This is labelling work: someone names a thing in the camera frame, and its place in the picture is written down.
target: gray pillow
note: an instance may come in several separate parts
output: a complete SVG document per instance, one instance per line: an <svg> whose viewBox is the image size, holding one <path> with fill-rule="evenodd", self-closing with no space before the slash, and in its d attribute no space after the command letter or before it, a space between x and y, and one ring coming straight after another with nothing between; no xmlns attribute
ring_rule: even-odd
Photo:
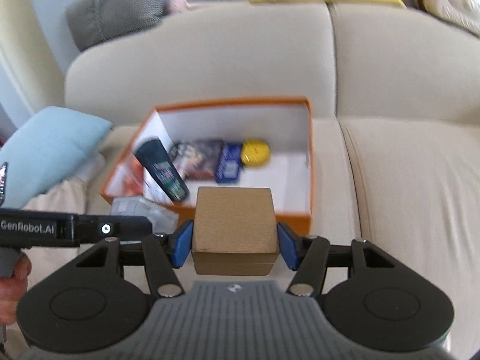
<svg viewBox="0 0 480 360"><path fill-rule="evenodd" d="M161 22L163 0L80 0L67 8L68 26L80 51Z"/></svg>

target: gray handle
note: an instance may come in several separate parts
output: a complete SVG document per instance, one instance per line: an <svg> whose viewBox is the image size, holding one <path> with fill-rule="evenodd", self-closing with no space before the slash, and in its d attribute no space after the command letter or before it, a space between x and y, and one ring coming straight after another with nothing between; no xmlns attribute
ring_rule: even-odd
<svg viewBox="0 0 480 360"><path fill-rule="evenodd" d="M14 274L14 268L22 252L18 249L0 247L0 278L11 278ZM7 327L0 325L0 344L7 341Z"/></svg>

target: light blue pillow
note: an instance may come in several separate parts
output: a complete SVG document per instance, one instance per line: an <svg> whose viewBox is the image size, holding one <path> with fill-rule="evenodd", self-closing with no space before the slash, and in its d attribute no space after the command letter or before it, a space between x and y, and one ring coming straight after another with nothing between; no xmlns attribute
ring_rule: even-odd
<svg viewBox="0 0 480 360"><path fill-rule="evenodd" d="M33 115L0 150L8 162L3 208L24 207L70 176L102 143L108 120L68 108L48 107Z"/></svg>

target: black bottle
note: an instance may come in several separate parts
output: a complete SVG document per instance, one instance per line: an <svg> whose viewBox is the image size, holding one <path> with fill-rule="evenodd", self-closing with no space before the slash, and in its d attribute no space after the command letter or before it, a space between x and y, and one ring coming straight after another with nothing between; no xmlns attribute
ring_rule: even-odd
<svg viewBox="0 0 480 360"><path fill-rule="evenodd" d="M181 202L188 197L188 188L160 139L143 143L134 155L173 202Z"/></svg>

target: blue gripper pad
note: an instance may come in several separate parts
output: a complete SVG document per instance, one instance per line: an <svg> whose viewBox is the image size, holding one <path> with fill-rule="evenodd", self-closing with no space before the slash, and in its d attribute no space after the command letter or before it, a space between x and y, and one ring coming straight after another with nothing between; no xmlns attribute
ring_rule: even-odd
<svg viewBox="0 0 480 360"><path fill-rule="evenodd" d="M289 269L296 271L300 265L298 252L302 247L302 238L296 235L285 222L277 223L278 245L280 254Z"/></svg>
<svg viewBox="0 0 480 360"><path fill-rule="evenodd" d="M193 220L183 222L169 236L169 247L172 250L171 264L173 268L181 268L191 250L191 238L194 233Z"/></svg>

